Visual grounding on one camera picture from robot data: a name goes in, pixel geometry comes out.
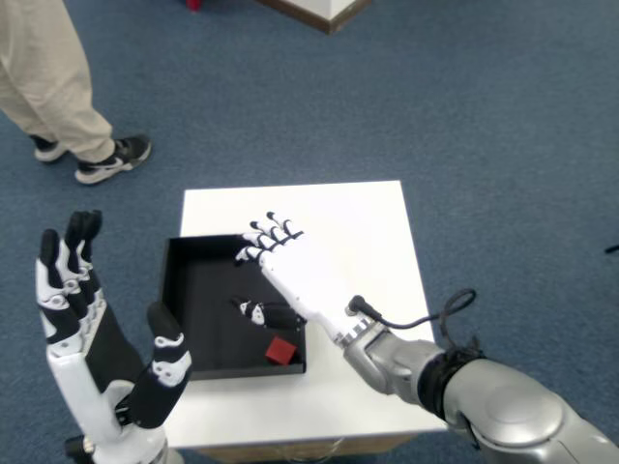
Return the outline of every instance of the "shoe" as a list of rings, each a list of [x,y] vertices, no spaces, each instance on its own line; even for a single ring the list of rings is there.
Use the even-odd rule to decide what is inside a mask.
[[[116,148],[107,159],[99,162],[79,161],[75,178],[82,184],[97,184],[121,171],[131,171],[151,154],[151,141],[145,135],[114,140]]]
[[[41,162],[54,162],[67,153],[67,149],[58,142],[48,142],[37,135],[30,135],[35,142],[35,158]]]

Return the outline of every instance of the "black tray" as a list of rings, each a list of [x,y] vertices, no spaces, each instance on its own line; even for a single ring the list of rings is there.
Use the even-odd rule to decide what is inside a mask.
[[[229,302],[232,296],[285,303],[257,265],[234,257],[242,237],[220,235],[167,241],[161,299],[178,320],[192,354],[192,379],[223,379],[306,371],[305,330],[277,331],[254,325]],[[297,347],[289,365],[269,362],[274,336]]]

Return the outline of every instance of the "robotic arm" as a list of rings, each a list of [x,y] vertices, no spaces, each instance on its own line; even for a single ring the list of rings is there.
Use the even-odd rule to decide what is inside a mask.
[[[176,321],[148,309],[155,338],[145,367],[118,326],[91,264],[100,212],[74,213],[65,238],[44,232],[36,264],[47,362],[83,436],[66,442],[84,464],[171,464],[161,425],[189,380],[192,359]]]
[[[329,260],[289,219],[253,222],[237,259],[255,261],[297,313],[320,324],[376,391],[444,420],[493,464],[615,464],[619,449],[540,383],[471,350],[405,341],[355,310]]]

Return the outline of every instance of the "small black and white object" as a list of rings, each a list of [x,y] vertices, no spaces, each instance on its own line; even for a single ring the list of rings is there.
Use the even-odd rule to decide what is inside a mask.
[[[232,297],[232,305],[256,326],[299,331],[306,320],[286,303],[260,303],[246,297]]]

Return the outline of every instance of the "white table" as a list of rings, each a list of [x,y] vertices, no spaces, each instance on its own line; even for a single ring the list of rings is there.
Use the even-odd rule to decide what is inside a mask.
[[[427,315],[398,181],[185,192],[181,236],[235,234],[276,211],[333,256],[350,287],[394,322]],[[433,340],[424,324],[399,333]],[[444,423],[373,391],[322,329],[307,325],[301,375],[192,381],[165,423],[174,448],[216,448],[443,430]]]

